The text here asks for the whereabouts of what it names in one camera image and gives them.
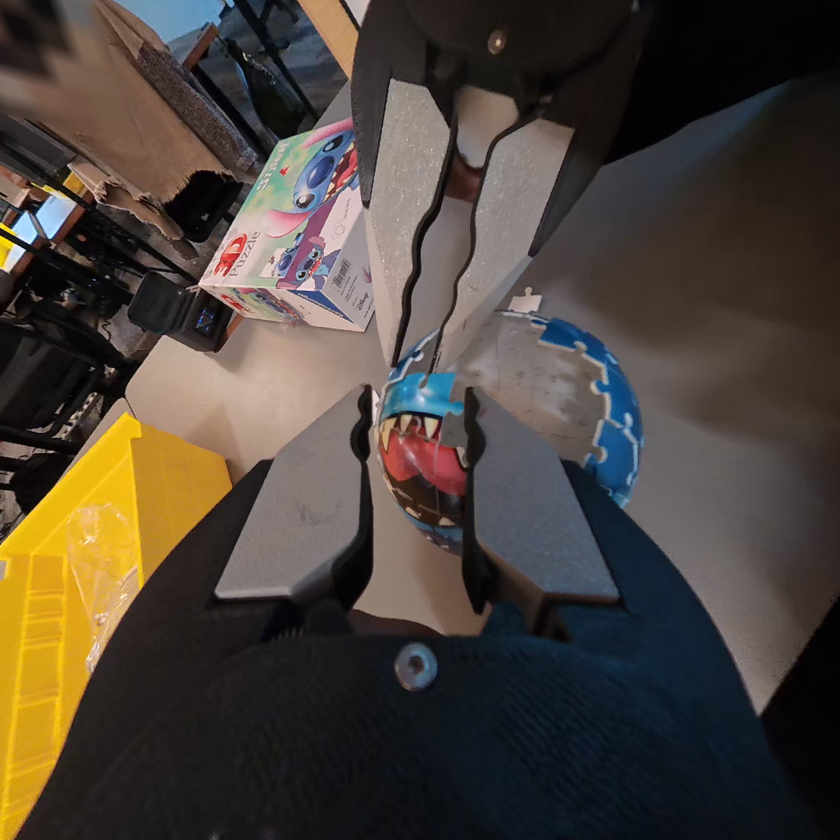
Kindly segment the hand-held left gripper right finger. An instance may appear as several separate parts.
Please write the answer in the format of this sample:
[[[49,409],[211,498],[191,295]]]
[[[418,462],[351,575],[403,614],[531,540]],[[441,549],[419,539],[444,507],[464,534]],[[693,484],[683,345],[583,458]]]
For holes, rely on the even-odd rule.
[[[480,388],[465,391],[462,575],[477,614],[556,604],[614,606],[620,594],[557,453]]]

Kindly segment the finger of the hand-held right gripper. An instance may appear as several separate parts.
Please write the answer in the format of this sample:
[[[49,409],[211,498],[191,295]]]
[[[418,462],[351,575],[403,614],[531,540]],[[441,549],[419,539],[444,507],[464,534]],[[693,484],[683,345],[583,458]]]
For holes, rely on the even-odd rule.
[[[491,145],[470,219],[469,257],[455,281],[430,372],[457,361],[528,267],[572,137],[571,127],[534,119]]]
[[[443,202],[456,134],[427,88],[390,81],[364,210],[376,325],[390,366],[403,352],[421,247]]]

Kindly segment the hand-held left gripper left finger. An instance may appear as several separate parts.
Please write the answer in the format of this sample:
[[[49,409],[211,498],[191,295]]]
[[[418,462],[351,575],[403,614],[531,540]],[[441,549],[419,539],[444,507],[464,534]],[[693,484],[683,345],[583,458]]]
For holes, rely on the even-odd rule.
[[[372,389],[358,385],[277,452],[217,598],[358,601],[373,568],[371,420]]]

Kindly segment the blue puzzle ball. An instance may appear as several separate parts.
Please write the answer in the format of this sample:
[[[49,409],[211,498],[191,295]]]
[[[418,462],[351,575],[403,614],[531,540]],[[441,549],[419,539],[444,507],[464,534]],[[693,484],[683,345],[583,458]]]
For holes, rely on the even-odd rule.
[[[593,477],[620,508],[644,448],[637,396],[594,334],[535,311],[498,309],[449,367],[431,372],[438,332],[403,352],[375,416],[376,455],[406,520],[461,554],[468,459],[465,394],[479,388]]]

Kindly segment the cartoon puzzle box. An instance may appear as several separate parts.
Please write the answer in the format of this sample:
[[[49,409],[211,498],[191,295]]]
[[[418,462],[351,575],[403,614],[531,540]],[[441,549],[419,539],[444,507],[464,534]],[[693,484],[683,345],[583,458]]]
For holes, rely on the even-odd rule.
[[[363,333],[374,315],[352,119],[280,141],[199,286],[248,319]]]

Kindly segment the yellow plastic bin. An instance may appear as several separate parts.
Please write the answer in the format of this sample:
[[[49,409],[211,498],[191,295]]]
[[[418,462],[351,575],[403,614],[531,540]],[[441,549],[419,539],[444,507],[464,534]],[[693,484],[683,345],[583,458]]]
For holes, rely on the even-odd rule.
[[[131,520],[142,588],[230,489],[222,456],[125,413],[2,543],[2,838],[16,836],[43,790],[91,676],[67,559],[71,513],[111,504]]]

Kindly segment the clear plastic bag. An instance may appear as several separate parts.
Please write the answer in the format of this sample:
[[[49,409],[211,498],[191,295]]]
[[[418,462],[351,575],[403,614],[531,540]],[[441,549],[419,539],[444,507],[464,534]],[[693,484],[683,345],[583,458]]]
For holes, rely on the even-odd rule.
[[[70,515],[67,559],[90,626],[89,674],[140,591],[136,537],[131,520],[111,504],[80,507]]]

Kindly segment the black digital timer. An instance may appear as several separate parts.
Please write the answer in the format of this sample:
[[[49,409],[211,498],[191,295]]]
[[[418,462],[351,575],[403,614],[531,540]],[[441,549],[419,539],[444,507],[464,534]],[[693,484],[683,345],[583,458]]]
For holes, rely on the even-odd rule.
[[[199,286],[183,287],[157,271],[143,275],[128,306],[131,323],[192,350],[215,353],[234,311]]]

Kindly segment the black office chair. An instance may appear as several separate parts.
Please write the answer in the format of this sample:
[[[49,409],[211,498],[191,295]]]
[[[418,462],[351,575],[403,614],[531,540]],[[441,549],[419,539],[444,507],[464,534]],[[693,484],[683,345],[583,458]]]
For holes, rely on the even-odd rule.
[[[109,405],[122,398],[139,367],[67,312],[48,312],[29,326],[2,320],[2,443],[75,456],[81,444],[60,431],[90,396]]]

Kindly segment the tan cardboard sheet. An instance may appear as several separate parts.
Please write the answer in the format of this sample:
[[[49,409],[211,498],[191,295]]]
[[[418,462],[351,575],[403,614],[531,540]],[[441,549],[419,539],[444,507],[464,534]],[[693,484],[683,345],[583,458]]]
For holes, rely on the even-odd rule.
[[[205,241],[259,157],[153,29],[109,1],[2,2],[1,19],[2,117],[68,148],[101,203]]]

